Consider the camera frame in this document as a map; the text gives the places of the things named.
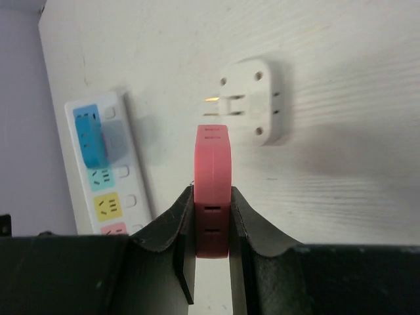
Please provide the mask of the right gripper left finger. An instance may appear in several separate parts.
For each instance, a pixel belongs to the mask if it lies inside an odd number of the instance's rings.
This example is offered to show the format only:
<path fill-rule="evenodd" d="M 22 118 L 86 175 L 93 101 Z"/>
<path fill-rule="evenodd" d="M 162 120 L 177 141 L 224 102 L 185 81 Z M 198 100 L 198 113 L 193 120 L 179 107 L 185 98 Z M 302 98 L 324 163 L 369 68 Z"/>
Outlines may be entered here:
<path fill-rule="evenodd" d="M 186 314 L 194 300 L 188 186 L 132 236 L 1 239 L 2 314 Z"/>

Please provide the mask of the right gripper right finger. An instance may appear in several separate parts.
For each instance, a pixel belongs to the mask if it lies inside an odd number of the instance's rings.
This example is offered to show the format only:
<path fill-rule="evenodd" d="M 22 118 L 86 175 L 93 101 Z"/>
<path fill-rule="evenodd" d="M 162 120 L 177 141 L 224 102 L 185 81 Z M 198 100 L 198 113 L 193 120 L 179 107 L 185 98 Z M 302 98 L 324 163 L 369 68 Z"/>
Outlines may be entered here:
<path fill-rule="evenodd" d="M 415 245 L 303 244 L 237 188 L 230 212 L 234 314 L 418 314 Z"/>

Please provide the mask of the white power strip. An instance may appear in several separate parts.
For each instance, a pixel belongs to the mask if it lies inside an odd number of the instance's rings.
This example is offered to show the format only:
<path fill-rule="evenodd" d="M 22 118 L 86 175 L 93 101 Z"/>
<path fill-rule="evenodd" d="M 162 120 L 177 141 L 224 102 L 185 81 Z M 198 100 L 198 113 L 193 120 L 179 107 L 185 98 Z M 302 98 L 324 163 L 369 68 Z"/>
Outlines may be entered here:
<path fill-rule="evenodd" d="M 64 106 L 82 193 L 79 234 L 132 235 L 152 221 L 123 99 L 115 91 Z"/>

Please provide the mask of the pink plug adapter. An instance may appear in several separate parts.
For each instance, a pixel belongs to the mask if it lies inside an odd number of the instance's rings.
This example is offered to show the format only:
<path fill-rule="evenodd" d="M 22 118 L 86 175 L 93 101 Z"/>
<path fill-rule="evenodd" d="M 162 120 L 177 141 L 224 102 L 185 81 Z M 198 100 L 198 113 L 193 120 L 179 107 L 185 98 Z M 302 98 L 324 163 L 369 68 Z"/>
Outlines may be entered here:
<path fill-rule="evenodd" d="M 196 257 L 225 258 L 229 251 L 232 156 L 225 125 L 199 125 L 194 151 Z"/>

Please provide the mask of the blue plug adapter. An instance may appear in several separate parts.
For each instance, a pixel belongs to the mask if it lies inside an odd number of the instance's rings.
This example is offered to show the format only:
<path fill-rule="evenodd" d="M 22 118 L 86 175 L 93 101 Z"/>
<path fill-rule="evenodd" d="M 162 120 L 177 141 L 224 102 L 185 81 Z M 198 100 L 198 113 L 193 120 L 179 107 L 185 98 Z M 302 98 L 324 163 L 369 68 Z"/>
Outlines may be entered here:
<path fill-rule="evenodd" d="M 127 154 L 122 121 L 100 123 L 93 114 L 75 116 L 75 129 L 82 160 L 88 169 L 117 163 Z"/>

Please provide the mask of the white plug adapter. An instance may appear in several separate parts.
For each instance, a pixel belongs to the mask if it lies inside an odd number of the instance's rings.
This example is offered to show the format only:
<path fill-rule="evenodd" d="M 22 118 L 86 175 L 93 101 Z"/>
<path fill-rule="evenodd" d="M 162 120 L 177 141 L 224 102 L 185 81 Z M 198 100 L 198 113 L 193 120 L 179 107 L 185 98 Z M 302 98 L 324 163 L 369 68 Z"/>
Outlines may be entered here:
<path fill-rule="evenodd" d="M 226 125 L 233 143 L 279 146 L 293 124 L 293 70 L 284 60 L 246 58 L 223 66 L 202 116 Z"/>

